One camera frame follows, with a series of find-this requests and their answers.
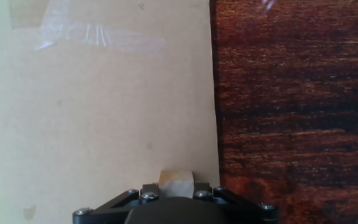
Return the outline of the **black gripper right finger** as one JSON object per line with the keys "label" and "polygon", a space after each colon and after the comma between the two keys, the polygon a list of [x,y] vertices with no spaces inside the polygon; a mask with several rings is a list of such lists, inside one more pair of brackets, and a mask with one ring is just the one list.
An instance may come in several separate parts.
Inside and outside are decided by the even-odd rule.
{"label": "black gripper right finger", "polygon": [[232,224],[279,224],[276,206],[251,202],[225,187],[212,188],[206,182],[195,182],[193,199],[214,203]]}

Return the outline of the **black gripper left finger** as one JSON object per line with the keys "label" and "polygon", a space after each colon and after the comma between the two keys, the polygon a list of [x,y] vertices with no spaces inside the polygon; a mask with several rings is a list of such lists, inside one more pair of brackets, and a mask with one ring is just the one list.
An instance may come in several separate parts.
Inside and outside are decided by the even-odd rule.
{"label": "black gripper left finger", "polygon": [[73,212],[73,224],[121,224],[130,211],[160,198],[158,184],[144,184],[140,190],[129,189],[98,208],[80,208]]}

